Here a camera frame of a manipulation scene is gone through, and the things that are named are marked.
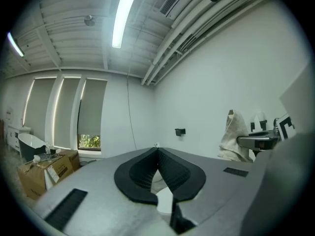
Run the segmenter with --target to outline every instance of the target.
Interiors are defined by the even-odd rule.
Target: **ceiling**
[[[159,12],[165,0],[135,0],[121,49],[111,47],[119,0],[34,0],[11,34],[24,52],[7,43],[3,72],[15,76],[48,69],[94,69],[143,78],[171,29]],[[84,23],[93,15],[95,25]]]

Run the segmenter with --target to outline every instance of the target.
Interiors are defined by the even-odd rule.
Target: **cardboard box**
[[[65,149],[62,150],[59,155],[66,155],[69,158],[74,171],[77,171],[80,168],[79,153],[77,150]]]
[[[73,168],[67,156],[58,155],[58,159],[52,162],[23,164],[17,167],[17,172],[26,195],[37,200],[47,191],[47,183],[55,185],[61,182],[73,173]]]

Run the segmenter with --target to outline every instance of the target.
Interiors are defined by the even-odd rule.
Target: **window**
[[[25,106],[24,125],[30,127],[31,133],[43,141],[47,106],[55,79],[35,79]]]
[[[64,78],[56,102],[53,124],[53,144],[57,147],[71,148],[70,122],[74,97],[80,78]]]
[[[100,150],[101,115],[106,81],[87,79],[78,117],[78,148]]]

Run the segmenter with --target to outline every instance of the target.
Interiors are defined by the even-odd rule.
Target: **window blind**
[[[100,135],[106,81],[87,79],[81,99],[78,134]]]
[[[45,140],[45,120],[48,101],[55,78],[36,79],[31,89],[26,108],[24,125],[31,128],[31,133]]]
[[[56,104],[55,125],[54,125],[54,145],[70,148],[70,122],[74,102],[80,79],[63,80],[59,98]]]

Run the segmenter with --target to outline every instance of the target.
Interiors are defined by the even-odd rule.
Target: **bathtub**
[[[21,156],[24,157],[27,162],[32,161],[34,155],[45,153],[45,142],[40,140],[36,136],[30,134],[19,134],[18,139],[20,144]]]

